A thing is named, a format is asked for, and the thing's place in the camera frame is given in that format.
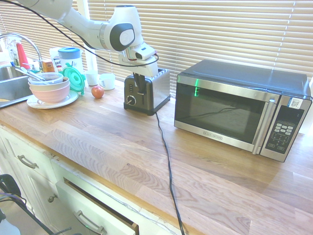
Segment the white plate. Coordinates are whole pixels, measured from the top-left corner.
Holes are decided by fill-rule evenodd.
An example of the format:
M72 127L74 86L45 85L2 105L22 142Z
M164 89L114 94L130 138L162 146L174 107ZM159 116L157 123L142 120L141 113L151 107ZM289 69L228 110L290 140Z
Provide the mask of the white plate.
M68 96L61 101L60 103L47 103L47 102L43 102L41 100L38 100L34 95L32 95L28 100L27 100L27 104L35 109L53 109L53 108L58 108L58 107L62 107L65 105L68 105L72 102L74 102L75 100L77 100L78 98L78 93L75 91L69 91Z

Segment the white cabinet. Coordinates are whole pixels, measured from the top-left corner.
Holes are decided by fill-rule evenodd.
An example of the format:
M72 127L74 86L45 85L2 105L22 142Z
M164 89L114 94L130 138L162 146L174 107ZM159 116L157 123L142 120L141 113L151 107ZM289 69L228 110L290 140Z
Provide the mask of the white cabinet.
M70 207L76 219L89 229L91 235L136 235L134 227L70 183L59 181L56 185L60 199Z
M179 234L174 226L1 125L0 170L14 177L28 207L53 232L72 227L63 234Z
M61 201L69 205L86 226L93 226L98 231L102 226L107 235L179 234L174 226L72 166L57 159L52 159L51 163Z
M2 173L13 176L22 197L27 199L28 208L35 216L53 232L68 227L72 229L63 234L72 235L85 231L85 227L60 201L55 186L55 174L49 157L43 154L44 150L1 128L0 137Z

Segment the stainless steel toaster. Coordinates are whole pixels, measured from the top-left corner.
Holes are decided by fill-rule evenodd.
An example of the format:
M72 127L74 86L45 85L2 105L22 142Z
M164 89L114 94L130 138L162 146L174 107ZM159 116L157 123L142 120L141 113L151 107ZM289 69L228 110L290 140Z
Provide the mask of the stainless steel toaster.
M149 116L170 100L170 72L158 69L154 77L145 77L145 92L140 93L134 76L125 79L124 109L132 109Z

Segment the pink bowl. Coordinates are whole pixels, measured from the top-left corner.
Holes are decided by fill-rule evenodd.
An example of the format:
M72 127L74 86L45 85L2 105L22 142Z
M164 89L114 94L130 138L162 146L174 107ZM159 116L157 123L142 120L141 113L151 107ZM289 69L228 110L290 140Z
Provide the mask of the pink bowl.
M34 91L32 89L30 90L38 100L47 103L59 103L64 100L68 95L69 85L70 84L68 84L66 87L51 91Z

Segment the sticker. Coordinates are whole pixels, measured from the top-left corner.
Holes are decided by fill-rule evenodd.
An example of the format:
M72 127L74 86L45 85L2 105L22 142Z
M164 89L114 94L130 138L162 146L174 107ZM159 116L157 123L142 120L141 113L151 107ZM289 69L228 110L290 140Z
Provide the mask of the sticker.
M288 107L293 109L300 109L303 99L299 98L290 98Z

